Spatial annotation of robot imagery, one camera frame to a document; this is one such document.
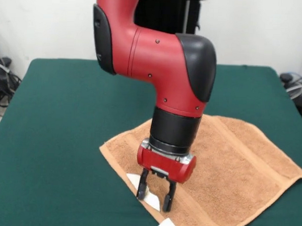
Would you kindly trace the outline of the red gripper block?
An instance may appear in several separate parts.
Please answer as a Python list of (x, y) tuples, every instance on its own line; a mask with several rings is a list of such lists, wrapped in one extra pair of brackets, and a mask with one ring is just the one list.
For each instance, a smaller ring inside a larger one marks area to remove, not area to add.
[(142, 200), (145, 198), (149, 170), (156, 171), (168, 178), (169, 191), (164, 198), (162, 210), (170, 212), (176, 192), (176, 182), (184, 183), (190, 179), (196, 167), (196, 156), (191, 154), (180, 158), (167, 156), (140, 145), (136, 157), (138, 164), (144, 168), (140, 176), (136, 198)]

